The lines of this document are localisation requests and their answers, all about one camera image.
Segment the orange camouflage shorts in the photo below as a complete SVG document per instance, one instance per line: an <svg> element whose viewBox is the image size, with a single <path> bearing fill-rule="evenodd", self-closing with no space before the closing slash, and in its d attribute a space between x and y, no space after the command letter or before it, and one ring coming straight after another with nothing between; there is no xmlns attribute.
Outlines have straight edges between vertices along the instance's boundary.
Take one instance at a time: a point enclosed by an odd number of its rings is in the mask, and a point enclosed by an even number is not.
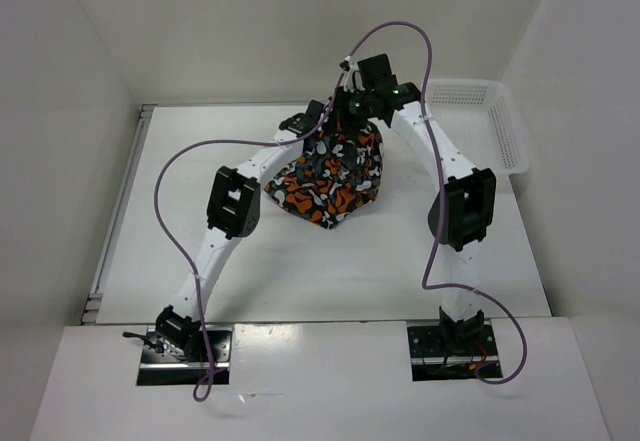
<svg viewBox="0 0 640 441"><path fill-rule="evenodd" d="M383 166L383 137L366 121L351 132L321 132L264 192L286 213L331 230L376 200Z"/></svg>

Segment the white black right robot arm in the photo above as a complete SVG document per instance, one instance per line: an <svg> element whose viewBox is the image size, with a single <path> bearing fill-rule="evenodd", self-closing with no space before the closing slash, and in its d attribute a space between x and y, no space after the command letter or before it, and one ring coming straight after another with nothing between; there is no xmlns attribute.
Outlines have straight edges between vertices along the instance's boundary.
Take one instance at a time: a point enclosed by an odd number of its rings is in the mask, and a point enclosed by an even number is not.
<svg viewBox="0 0 640 441"><path fill-rule="evenodd" d="M449 278L440 284L438 339L450 354L460 354L479 337L485 316L474 291L479 284L477 261L492 224L496 176L479 168L454 145L439 126L424 90L401 84L387 55L340 64L343 83L337 89L335 112L345 121L378 119L405 141L432 177L436 197L427 220Z"/></svg>

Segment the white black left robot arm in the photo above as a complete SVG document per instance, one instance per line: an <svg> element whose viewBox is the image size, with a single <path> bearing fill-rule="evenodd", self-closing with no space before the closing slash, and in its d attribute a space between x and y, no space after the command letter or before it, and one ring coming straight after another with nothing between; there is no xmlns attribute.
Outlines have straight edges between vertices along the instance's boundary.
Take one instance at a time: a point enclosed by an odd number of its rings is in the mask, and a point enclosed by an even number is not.
<svg viewBox="0 0 640 441"><path fill-rule="evenodd" d="M282 121L270 141L200 141L178 151L161 168L153 195L156 219L190 268L190 279L156 319L156 336L175 359L185 361L197 357L208 343L207 336L202 333L206 304L232 252L257 227L263 185L301 155L304 142L319 131L329 113L329 102L312 100L305 112ZM169 167L179 157L196 148L215 144L254 146L259 150L235 167L222 166L217 170L206 207L205 235L198 255L193 258L162 219L160 187Z"/></svg>

